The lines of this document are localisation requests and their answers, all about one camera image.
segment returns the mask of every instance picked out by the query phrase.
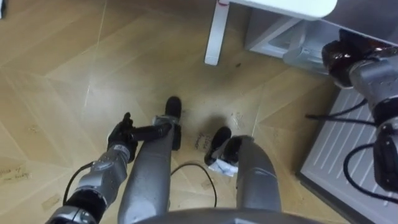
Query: silver robot arm segment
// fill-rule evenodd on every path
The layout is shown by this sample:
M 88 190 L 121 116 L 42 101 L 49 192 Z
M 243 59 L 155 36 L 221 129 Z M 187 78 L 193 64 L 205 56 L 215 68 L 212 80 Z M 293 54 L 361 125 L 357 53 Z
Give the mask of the silver robot arm segment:
M 122 145 L 114 145 L 94 161 L 73 195 L 47 223 L 99 223 L 105 210 L 115 201 L 121 183 L 127 177 L 130 152 Z
M 351 67 L 349 79 L 367 99 L 377 126 L 376 182 L 384 190 L 398 192 L 398 56 L 360 61 Z

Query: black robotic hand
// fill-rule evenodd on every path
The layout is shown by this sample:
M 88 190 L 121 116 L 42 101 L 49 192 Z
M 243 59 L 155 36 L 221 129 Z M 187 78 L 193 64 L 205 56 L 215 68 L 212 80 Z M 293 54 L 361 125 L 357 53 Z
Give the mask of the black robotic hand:
M 136 156 L 138 142 L 133 140 L 132 132 L 135 127 L 132 126 L 132 119 L 130 113 L 126 113 L 123 120 L 118 123 L 108 137 L 108 149 L 122 145 L 130 152 L 129 162 L 132 162 Z

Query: black object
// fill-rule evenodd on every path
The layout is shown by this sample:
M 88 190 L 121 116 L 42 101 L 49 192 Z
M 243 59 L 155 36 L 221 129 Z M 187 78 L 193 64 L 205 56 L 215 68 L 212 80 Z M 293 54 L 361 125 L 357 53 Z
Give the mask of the black object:
M 132 162 L 136 157 L 138 142 L 132 137 L 131 133 L 134 132 L 132 126 L 132 119 L 130 113 L 126 113 L 123 120 L 119 122 L 108 137 L 108 149 L 115 145 L 122 145 L 130 152 L 128 162 Z
M 313 115 L 313 114 L 306 114 L 305 118 L 313 119 L 317 121 L 336 121 L 336 122 L 346 122 L 346 123 L 354 123 L 354 124 L 363 124 L 363 125 L 370 125 L 376 127 L 376 124 L 370 121 L 363 121 L 360 119 L 348 119 L 348 118 L 336 118 L 334 116 L 328 115 Z
M 105 201 L 93 190 L 79 190 L 65 203 L 67 206 L 83 209 L 99 223 L 106 210 Z
M 374 143 L 373 158 L 377 184 L 386 191 L 398 192 L 398 153 L 390 135 L 379 134 Z
M 386 99 L 378 103 L 372 111 L 374 122 L 379 126 L 398 115 L 398 98 Z
M 57 217 L 56 219 L 51 220 L 50 224 L 80 224 L 80 223 L 72 222 L 67 218 Z
M 94 164 L 94 162 L 90 162 L 90 163 L 87 163 L 86 165 L 83 165 L 81 168 L 79 168 L 79 169 L 72 175 L 72 177 L 70 178 L 69 183 L 68 183 L 68 185 L 67 185 L 67 188 L 65 189 L 65 193 L 63 194 L 62 205 L 65 205 L 66 202 L 67 202 L 70 186 L 71 186 L 72 182 L 75 180 L 76 176 L 77 176 L 81 171 L 83 171 L 83 170 L 85 170 L 85 169 L 88 169 L 88 168 L 92 167 L 93 164 Z
M 365 195 L 368 195 L 368 196 L 370 196 L 370 197 L 372 197 L 372 198 L 377 198 L 377 199 L 380 199 L 380 200 L 386 200 L 386 201 L 388 201 L 388 202 L 392 202 L 392 203 L 395 203 L 395 204 L 398 205 L 398 199 L 397 199 L 397 198 L 388 197 L 388 196 L 384 196 L 384 195 L 381 195 L 381 194 L 376 194 L 376 193 L 373 193 L 373 192 L 371 192 L 371 191 L 369 191 L 369 190 L 366 190 L 366 189 L 362 188 L 361 186 L 359 186 L 359 185 L 352 179 L 352 177 L 351 177 L 350 174 L 349 174 L 349 171 L 348 171 L 348 164 L 349 164 L 349 161 L 351 160 L 351 158 L 352 158 L 355 154 L 357 154 L 358 152 L 360 152 L 360 151 L 362 151 L 362 150 L 365 150 L 365 149 L 368 149 L 368 148 L 371 148 L 371 147 L 373 147 L 373 146 L 374 146 L 373 143 L 371 143 L 371 144 L 365 144 L 365 145 L 362 145 L 362 146 L 358 146 L 357 148 L 353 149 L 351 152 L 348 153 L 348 155 L 345 157 L 344 163 L 343 163 L 343 173 L 344 173 L 344 176 L 346 177 L 347 181 L 348 181 L 356 190 L 360 191 L 361 193 L 363 193 L 363 194 L 365 194 Z M 377 169 L 375 169 L 375 171 L 374 171 L 375 175 L 377 175 L 377 174 L 376 174 L 377 172 L 379 173 L 379 175 L 383 175 L 383 177 L 386 177 L 386 173 L 384 173 L 384 170 L 377 170 Z
M 322 48 L 322 60 L 329 75 L 343 87 L 353 86 L 349 71 L 356 62 L 378 60 L 397 52 L 397 47 L 343 29 L 339 30 L 339 38 Z
M 134 141 L 151 141 L 166 136 L 170 129 L 172 129 L 172 125 L 169 123 L 144 126 L 132 129 L 130 135 Z
M 239 149 L 242 145 L 241 137 L 232 137 L 225 146 L 223 160 L 235 165 L 239 161 Z
M 205 172 L 207 178 L 209 178 L 211 187 L 213 188 L 213 191 L 214 191 L 214 207 L 217 207 L 217 191 L 216 191 L 216 187 L 214 186 L 213 180 L 211 179 L 209 173 L 207 172 L 207 170 L 202 165 L 194 163 L 194 162 L 187 162 L 187 163 L 181 164 L 181 165 L 179 165 L 177 168 L 175 168 L 171 172 L 170 176 L 173 176 L 173 174 L 176 173 L 176 171 L 178 171 L 179 169 L 181 169 L 181 168 L 183 168 L 185 166 L 196 166 L 196 167 L 199 167 L 201 170 L 203 170 Z
M 337 112 L 337 113 L 333 113 L 333 114 L 328 114 L 328 115 L 312 115 L 311 114 L 311 115 L 308 115 L 308 116 L 311 116 L 311 117 L 321 117 L 321 116 L 336 117 L 336 116 L 341 116 L 341 115 L 347 114 L 349 112 L 352 112 L 352 111 L 354 111 L 356 109 L 359 109 L 362 106 L 366 105 L 367 103 L 368 103 L 367 99 L 364 98 L 357 105 L 353 106 L 352 108 L 348 108 L 347 110 L 343 110 L 343 111 L 340 111 L 340 112 Z
M 229 127 L 221 127 L 216 134 L 214 135 L 213 139 L 211 140 L 210 149 L 207 151 L 205 155 L 205 164 L 210 166 L 212 163 L 216 161 L 216 159 L 212 158 L 211 155 L 228 139 L 232 136 L 232 132 Z
M 165 114 L 180 119 L 182 113 L 181 99 L 177 96 L 171 96 L 166 102 Z M 181 146 L 181 126 L 176 124 L 174 126 L 174 138 L 172 149 L 177 151 Z

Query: gray metal panel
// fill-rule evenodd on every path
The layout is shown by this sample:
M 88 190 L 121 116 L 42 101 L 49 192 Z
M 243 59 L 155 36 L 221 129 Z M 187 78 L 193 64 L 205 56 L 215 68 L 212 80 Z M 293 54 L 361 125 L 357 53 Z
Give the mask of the gray metal panel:
M 331 113 L 358 104 L 363 97 L 354 90 L 341 90 Z M 345 118 L 371 119 L 367 106 Z M 397 223 L 397 206 L 373 199 L 355 190 L 344 177 L 343 161 L 354 147 L 374 142 L 376 128 L 361 124 L 326 122 L 305 161 L 301 173 L 375 223 Z M 365 189 L 390 195 L 374 180 L 371 149 L 354 156 L 349 164 L 353 179 Z

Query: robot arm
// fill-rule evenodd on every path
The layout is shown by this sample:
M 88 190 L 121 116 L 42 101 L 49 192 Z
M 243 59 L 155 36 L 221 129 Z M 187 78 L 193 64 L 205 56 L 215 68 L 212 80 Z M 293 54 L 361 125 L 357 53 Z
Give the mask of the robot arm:
M 137 142 L 161 138 L 171 127 L 170 123 L 164 123 L 134 128 L 130 114 L 126 113 L 109 135 L 108 150 L 91 163 L 89 173 L 80 179 L 73 195 L 47 223 L 99 223 L 106 209 L 116 200 L 119 187 L 127 177 L 127 164 L 135 158 Z
M 127 177 L 128 148 L 114 145 L 94 161 L 73 195 L 57 209 L 47 223 L 99 223 L 105 210 L 115 201 L 121 183 Z
M 398 49 L 341 30 L 340 41 L 324 46 L 322 57 L 338 86 L 367 99 L 377 127 L 375 179 L 398 192 Z

